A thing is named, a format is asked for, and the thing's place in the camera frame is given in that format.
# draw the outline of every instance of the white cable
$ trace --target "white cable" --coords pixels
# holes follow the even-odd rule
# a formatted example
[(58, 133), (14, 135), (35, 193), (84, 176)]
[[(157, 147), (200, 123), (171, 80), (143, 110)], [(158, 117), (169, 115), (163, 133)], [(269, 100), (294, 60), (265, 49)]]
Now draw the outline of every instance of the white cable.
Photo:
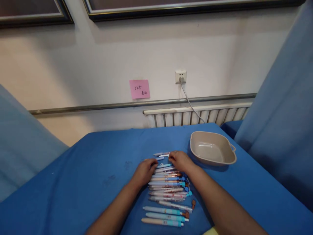
[(189, 99), (188, 99), (188, 96), (187, 96), (187, 94), (186, 94), (186, 92), (185, 92), (185, 90), (184, 90), (184, 88), (183, 88), (182, 80), (179, 79), (179, 81), (180, 81), (180, 85), (182, 86), (183, 92), (185, 93), (186, 99), (187, 99), (187, 101), (188, 101), (190, 107), (191, 107), (192, 110), (196, 113), (196, 115), (203, 121), (203, 123), (206, 123), (206, 121), (204, 121), (204, 120), (199, 116), (199, 114), (195, 111), (195, 109), (194, 109), (193, 106), (191, 105), (191, 103), (190, 103), (190, 101), (189, 101)]

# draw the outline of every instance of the bowl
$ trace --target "bowl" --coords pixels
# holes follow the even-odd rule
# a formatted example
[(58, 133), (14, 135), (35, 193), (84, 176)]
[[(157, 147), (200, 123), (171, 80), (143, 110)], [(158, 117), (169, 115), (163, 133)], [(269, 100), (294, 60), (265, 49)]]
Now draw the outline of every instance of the bowl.
[(196, 158), (214, 166), (231, 165), (237, 161), (236, 148), (223, 135), (196, 131), (191, 134), (190, 149)]

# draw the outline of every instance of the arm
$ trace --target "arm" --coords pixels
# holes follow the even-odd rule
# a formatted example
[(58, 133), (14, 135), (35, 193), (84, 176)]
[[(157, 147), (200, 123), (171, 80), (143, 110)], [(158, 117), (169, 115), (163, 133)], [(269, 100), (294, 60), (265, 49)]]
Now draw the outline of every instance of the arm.
[(153, 158), (140, 163), (130, 182), (123, 187), (114, 201), (89, 227), (86, 234), (118, 234), (138, 192), (149, 182), (156, 167), (157, 160)]
[(242, 206), (182, 151), (171, 152), (169, 160), (185, 172), (200, 193), (219, 235), (267, 234)]

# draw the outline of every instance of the blue curtain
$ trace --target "blue curtain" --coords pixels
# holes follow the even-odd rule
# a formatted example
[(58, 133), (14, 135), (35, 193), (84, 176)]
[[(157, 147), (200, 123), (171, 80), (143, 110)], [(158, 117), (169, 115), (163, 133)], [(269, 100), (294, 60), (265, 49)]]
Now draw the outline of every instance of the blue curtain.
[(67, 149), (0, 85), (0, 201)]
[(235, 141), (313, 211), (313, 1), (307, 0)]

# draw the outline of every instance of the yellow object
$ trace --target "yellow object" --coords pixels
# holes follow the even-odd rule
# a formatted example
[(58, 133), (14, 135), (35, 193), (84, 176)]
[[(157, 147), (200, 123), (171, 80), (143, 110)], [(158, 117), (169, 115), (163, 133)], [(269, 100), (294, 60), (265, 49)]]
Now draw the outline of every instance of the yellow object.
[(211, 228), (209, 231), (206, 231), (203, 235), (218, 235), (215, 230), (215, 227)]

